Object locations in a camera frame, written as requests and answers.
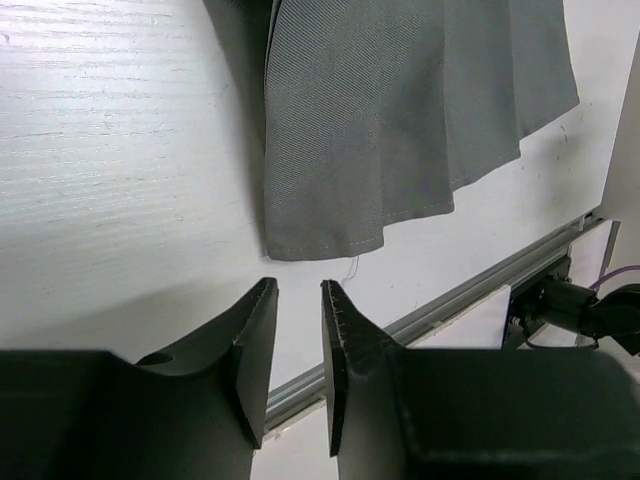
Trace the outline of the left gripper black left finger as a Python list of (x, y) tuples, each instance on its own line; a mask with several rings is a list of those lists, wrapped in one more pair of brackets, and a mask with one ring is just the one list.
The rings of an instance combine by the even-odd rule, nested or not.
[(99, 350), (1, 354), (5, 479), (247, 479), (261, 447), (278, 286), (256, 283), (131, 363)]

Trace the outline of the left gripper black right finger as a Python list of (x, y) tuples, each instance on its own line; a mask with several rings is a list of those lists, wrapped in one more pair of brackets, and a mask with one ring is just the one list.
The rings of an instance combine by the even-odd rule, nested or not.
[(321, 285), (343, 479), (635, 479), (639, 388), (590, 350), (418, 349)]

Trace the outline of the grey pleated skirt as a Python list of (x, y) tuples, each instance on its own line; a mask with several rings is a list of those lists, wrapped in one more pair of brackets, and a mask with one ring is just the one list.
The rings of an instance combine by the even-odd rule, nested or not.
[(209, 1), (277, 261), (356, 257), (450, 213), (579, 102), (560, 1)]

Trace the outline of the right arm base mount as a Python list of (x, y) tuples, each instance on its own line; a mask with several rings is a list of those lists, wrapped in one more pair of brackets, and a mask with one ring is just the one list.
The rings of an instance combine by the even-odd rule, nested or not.
[(639, 354), (639, 285), (626, 284), (600, 298), (596, 282), (590, 287), (573, 283), (571, 260), (564, 256), (512, 291), (502, 347), (522, 345), (540, 349), (531, 341), (544, 326), (554, 326), (591, 340), (597, 349), (610, 337), (632, 356)]

